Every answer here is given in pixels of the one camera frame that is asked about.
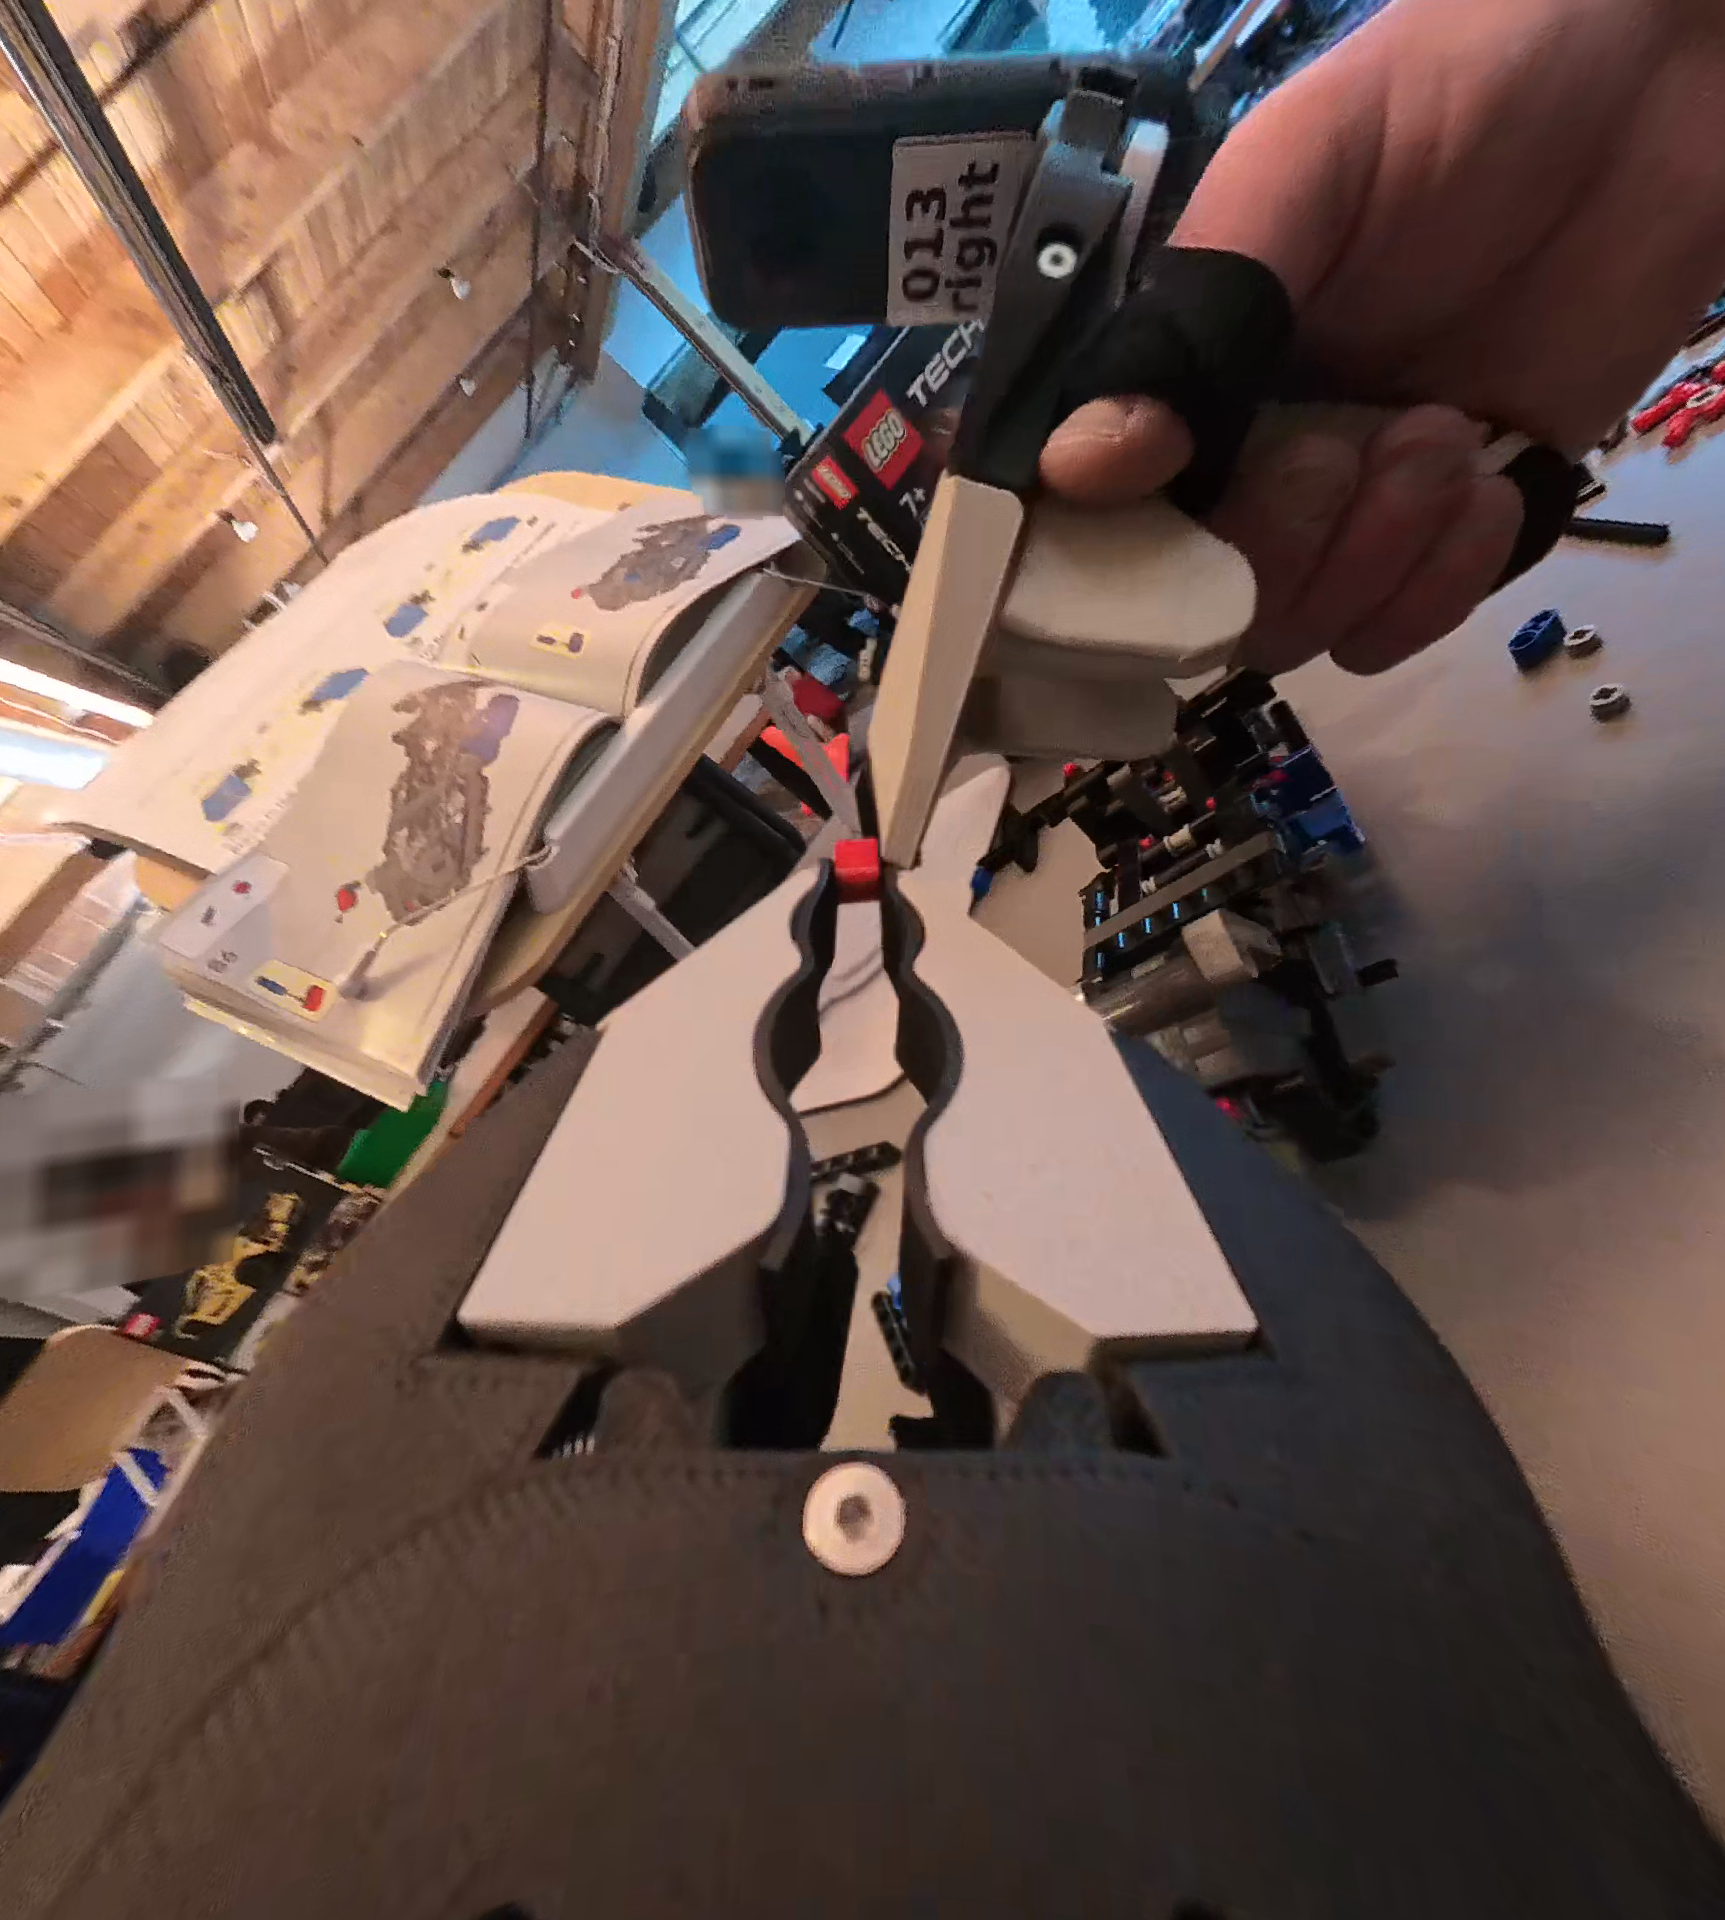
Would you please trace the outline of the grey desk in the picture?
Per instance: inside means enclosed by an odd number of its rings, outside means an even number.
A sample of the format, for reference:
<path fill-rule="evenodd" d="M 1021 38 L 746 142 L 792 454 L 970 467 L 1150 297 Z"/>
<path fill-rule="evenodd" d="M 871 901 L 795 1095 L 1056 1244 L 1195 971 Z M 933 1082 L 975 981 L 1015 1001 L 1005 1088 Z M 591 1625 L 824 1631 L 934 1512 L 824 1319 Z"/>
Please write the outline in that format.
<path fill-rule="evenodd" d="M 1725 1839 L 1725 421 L 1603 465 L 1566 542 L 1381 679 L 1284 679 L 1370 853 L 1383 1132 L 1318 1171 L 1487 1401 Z M 1603 650 L 1534 674 L 1543 611 Z M 1597 725 L 1589 696 L 1634 713 Z"/>

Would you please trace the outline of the green object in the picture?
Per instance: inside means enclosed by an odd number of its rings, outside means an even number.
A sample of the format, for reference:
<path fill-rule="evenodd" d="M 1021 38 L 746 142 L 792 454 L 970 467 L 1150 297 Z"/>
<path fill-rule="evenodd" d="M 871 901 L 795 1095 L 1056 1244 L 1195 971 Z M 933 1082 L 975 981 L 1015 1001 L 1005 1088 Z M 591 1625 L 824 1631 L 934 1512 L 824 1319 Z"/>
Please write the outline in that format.
<path fill-rule="evenodd" d="M 349 1189 L 391 1189 L 429 1145 L 444 1119 L 448 1078 L 435 1078 L 411 1106 L 382 1109 L 349 1143 L 336 1180 Z"/>

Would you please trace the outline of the toy set box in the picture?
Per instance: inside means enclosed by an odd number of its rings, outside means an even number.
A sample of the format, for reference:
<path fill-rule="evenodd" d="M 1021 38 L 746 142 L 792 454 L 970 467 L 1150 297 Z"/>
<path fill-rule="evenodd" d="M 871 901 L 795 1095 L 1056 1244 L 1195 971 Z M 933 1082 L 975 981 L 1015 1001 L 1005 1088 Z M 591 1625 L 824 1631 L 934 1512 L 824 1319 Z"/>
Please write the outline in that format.
<path fill-rule="evenodd" d="M 961 429 L 985 324 L 881 328 L 881 353 L 784 483 L 784 512 L 828 576 L 882 608 L 908 588 Z"/>

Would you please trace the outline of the instruction booklet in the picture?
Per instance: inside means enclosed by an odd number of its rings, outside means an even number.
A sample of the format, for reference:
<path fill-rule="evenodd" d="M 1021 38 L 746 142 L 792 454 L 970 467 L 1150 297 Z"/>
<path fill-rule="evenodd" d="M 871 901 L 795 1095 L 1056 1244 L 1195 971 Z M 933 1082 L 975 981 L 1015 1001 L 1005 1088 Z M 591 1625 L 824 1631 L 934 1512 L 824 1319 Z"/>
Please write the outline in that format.
<path fill-rule="evenodd" d="M 51 820 L 201 876 L 203 1019 L 391 1109 L 437 1075 L 547 831 L 776 512 L 462 494 L 344 550 Z"/>

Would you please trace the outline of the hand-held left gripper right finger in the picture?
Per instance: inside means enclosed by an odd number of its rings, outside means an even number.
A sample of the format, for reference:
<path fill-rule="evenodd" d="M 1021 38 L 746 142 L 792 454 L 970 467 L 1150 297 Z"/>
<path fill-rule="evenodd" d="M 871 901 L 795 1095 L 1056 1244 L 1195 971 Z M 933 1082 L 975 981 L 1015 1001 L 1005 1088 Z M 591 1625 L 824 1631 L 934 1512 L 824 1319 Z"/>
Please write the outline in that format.
<path fill-rule="evenodd" d="M 886 876 L 907 1351 L 934 1423 L 1043 1381 L 1241 1353 L 1260 1314 L 1108 1025 L 934 876 Z"/>

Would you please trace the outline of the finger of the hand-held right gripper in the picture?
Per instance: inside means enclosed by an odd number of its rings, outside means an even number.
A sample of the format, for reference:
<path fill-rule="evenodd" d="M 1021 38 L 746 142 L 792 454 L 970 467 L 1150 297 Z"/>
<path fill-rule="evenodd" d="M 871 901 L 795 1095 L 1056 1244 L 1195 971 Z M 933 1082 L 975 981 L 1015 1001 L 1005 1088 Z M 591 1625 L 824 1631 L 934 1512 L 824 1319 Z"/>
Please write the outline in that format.
<path fill-rule="evenodd" d="M 1252 564 L 1173 505 L 1096 508 L 946 477 L 936 493 L 871 732 L 886 866 L 917 864 L 982 667 L 1116 679 L 1225 669 L 1257 616 Z"/>
<path fill-rule="evenodd" d="M 1173 745 L 1186 700 L 1209 688 L 1209 667 L 1133 667 L 1116 679 L 1068 667 L 982 667 L 970 680 L 952 748 L 1019 760 L 1148 760 Z"/>

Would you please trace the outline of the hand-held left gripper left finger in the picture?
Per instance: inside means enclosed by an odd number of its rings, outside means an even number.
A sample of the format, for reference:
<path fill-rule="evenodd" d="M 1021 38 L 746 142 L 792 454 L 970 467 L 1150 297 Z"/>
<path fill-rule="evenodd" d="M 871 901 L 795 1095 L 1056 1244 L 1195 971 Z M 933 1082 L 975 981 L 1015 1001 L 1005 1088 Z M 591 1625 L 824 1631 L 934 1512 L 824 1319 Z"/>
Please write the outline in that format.
<path fill-rule="evenodd" d="M 600 1028 L 458 1307 L 479 1342 L 669 1374 L 711 1401 L 802 1333 L 835 876 L 800 868 Z"/>

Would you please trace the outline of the toy brick vehicle chassis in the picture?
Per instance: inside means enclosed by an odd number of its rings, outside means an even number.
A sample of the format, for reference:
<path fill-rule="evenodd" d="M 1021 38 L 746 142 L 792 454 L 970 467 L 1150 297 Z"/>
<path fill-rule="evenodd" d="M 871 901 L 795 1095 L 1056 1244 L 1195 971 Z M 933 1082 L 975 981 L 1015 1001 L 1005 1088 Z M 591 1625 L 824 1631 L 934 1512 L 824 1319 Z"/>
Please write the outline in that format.
<path fill-rule="evenodd" d="M 1345 927 L 1370 842 L 1298 711 L 1246 669 L 1180 698 L 1163 753 L 1068 760 L 1040 802 L 1005 800 L 975 891 L 1033 872 L 1079 831 L 1078 998 L 1152 1045 L 1252 1138 L 1339 1164 L 1381 1132 L 1390 1063 L 1362 1021 L 1399 974 Z"/>

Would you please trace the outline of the person's right hand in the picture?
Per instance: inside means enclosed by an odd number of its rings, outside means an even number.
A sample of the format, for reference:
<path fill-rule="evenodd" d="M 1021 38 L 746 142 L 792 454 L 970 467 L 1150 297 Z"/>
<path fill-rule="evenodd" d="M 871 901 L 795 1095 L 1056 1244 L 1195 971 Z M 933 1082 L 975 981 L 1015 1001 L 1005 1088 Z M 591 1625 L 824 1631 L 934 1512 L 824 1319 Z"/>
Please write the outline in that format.
<path fill-rule="evenodd" d="M 1450 636 L 1526 541 L 1496 435 L 1573 465 L 1725 285 L 1725 2 L 1390 5 L 1227 136 L 1041 454 L 1063 497 L 1161 493 L 1252 399 L 1211 528 L 1243 658 L 1374 676 Z"/>

